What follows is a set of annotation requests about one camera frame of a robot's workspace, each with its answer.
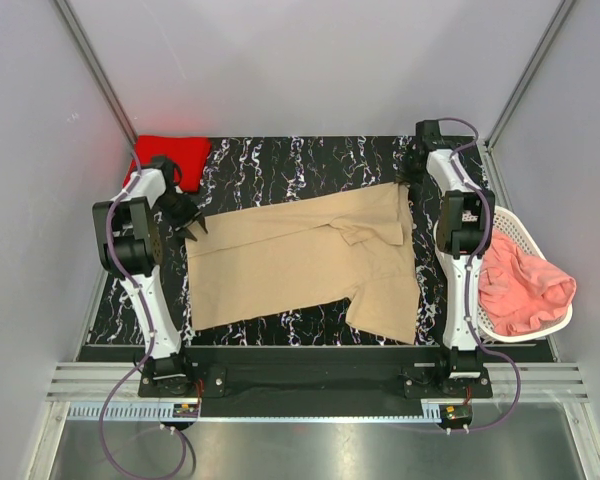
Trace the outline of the beige t shirt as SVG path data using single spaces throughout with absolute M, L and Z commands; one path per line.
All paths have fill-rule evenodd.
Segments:
M 348 299 L 356 329 L 411 344 L 420 288 L 404 185 L 221 213 L 186 243 L 196 330 Z

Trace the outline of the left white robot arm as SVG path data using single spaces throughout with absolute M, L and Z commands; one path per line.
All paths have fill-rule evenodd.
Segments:
M 194 224 L 208 232 L 200 208 L 180 188 L 182 177 L 173 160 L 155 156 L 136 165 L 118 195 L 92 207 L 101 265 L 126 291 L 144 339 L 145 353 L 134 366 L 141 397 L 184 397 L 203 389 L 162 290 L 163 240 L 153 213 L 161 211 L 185 240 L 197 240 L 190 231 Z

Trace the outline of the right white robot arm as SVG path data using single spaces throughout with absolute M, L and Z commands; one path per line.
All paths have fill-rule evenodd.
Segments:
M 490 245 L 495 209 L 494 193 L 482 189 L 461 165 L 461 153 L 478 140 L 453 147 L 443 138 L 441 124 L 450 117 L 422 120 L 415 125 L 413 150 L 401 164 L 396 181 L 408 186 L 430 176 L 441 193 L 434 224 L 435 254 L 447 281 L 446 322 L 440 354 L 424 373 L 424 394 L 451 398 L 489 398 L 492 395 L 479 339 L 478 283 L 483 257 Z

